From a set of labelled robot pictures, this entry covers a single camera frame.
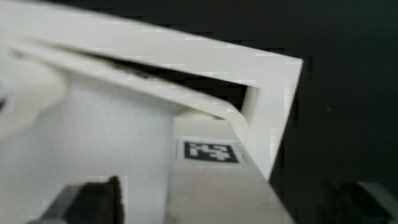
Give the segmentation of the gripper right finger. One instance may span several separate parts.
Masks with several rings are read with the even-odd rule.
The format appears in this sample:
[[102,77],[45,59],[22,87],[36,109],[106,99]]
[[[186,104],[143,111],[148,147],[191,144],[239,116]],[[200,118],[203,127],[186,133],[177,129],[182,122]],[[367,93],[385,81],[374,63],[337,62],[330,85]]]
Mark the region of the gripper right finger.
[[398,199],[376,182],[321,183],[317,224],[398,224]]

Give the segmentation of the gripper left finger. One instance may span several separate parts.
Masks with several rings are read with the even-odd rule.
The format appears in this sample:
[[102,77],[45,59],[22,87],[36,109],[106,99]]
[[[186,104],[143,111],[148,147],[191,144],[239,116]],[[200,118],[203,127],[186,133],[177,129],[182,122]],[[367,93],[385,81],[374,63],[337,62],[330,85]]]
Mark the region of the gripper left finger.
[[67,185],[40,217],[28,224],[124,224],[120,181]]

